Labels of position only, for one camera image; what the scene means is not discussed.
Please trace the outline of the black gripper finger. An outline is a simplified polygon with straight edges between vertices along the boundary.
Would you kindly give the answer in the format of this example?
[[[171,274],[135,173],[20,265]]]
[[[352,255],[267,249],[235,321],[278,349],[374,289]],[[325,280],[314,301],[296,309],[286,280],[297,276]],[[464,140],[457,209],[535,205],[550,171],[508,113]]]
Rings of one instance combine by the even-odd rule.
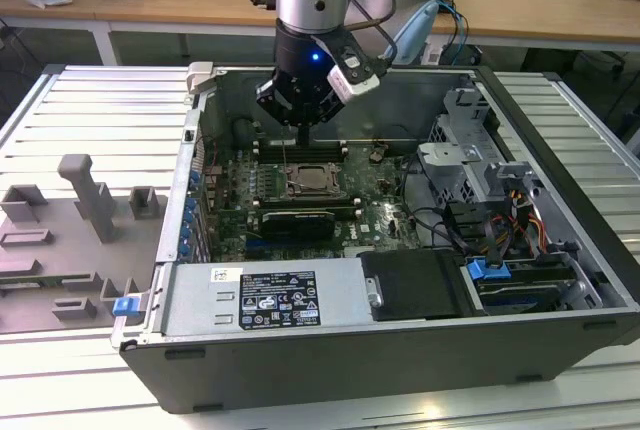
[[[302,119],[302,145],[308,146],[310,142],[311,128],[319,123],[327,123],[342,108],[344,104],[334,92],[330,92],[324,98],[303,106]]]
[[[296,143],[304,145],[304,105],[296,78],[272,77],[256,88],[256,102],[284,127],[295,128]]]

